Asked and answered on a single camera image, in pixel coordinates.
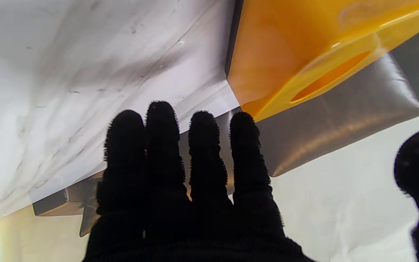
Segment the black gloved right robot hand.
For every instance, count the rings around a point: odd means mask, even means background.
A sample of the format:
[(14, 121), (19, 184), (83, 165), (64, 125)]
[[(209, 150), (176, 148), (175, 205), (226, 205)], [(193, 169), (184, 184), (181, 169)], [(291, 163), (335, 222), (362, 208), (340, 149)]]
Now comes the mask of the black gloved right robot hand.
[(106, 133), (107, 167), (96, 186), (99, 219), (83, 261), (310, 262), (284, 233), (252, 116), (234, 114), (229, 135), (233, 200), (218, 124), (207, 111), (193, 114), (188, 196), (173, 107), (150, 103), (146, 121), (132, 110), (117, 114)]

